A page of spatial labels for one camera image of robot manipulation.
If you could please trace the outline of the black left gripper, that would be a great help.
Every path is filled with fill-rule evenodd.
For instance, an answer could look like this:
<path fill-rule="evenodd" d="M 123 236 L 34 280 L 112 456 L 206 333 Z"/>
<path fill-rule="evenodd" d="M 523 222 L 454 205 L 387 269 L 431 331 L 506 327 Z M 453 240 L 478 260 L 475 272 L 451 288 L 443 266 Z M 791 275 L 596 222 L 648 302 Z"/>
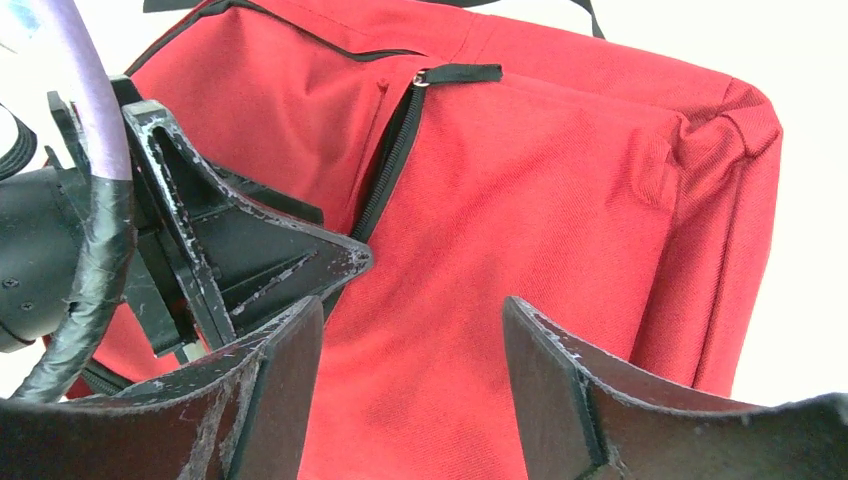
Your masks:
<path fill-rule="evenodd" d="M 1 349 L 13 352 L 54 332 L 65 316 L 89 215 L 89 166 L 73 104 L 57 91 L 43 106 L 73 162 L 63 167 L 51 149 L 41 168 L 1 176 Z M 177 233 L 170 226 L 153 164 L 133 162 L 137 251 L 124 300 L 155 356 L 197 340 L 178 273 Z"/>

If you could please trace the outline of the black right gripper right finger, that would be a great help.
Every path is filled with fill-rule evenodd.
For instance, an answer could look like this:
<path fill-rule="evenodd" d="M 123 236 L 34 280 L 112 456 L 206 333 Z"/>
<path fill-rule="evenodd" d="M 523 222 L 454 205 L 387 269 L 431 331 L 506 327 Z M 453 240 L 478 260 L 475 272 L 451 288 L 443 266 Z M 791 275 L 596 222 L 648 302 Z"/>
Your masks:
<path fill-rule="evenodd" d="M 843 479 L 842 393 L 762 407 L 640 369 L 527 301 L 502 311 L 515 414 L 532 479 Z"/>

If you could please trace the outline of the red student backpack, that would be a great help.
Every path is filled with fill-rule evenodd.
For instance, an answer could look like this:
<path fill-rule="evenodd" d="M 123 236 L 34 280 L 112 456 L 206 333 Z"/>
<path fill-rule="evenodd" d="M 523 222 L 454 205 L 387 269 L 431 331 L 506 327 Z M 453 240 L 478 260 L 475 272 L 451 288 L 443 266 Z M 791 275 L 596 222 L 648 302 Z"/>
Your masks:
<path fill-rule="evenodd" d="M 128 73 L 207 159 L 373 250 L 329 317 L 301 478 L 524 478 L 510 295 L 730 392 L 783 136 L 754 86 L 421 1 L 206 1 Z"/>

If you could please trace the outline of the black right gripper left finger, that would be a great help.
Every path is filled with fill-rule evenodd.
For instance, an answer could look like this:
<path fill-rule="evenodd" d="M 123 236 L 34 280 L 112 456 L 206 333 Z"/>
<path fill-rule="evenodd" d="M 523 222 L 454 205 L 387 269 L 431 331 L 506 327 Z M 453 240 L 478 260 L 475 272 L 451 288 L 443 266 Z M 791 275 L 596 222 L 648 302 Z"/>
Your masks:
<path fill-rule="evenodd" d="M 5 479 L 294 479 L 324 315 L 307 297 L 263 327 L 114 396 L 1 404 Z"/>

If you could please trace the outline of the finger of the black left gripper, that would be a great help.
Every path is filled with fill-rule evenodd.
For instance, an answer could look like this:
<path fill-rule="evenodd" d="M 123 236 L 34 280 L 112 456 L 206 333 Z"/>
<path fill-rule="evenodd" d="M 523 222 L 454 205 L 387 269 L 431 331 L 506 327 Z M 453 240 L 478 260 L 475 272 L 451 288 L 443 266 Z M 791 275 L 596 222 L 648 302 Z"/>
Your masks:
<path fill-rule="evenodd" d="M 125 296 L 155 351 L 220 348 L 372 266 L 318 208 L 209 163 L 160 102 L 122 112 L 138 231 Z"/>

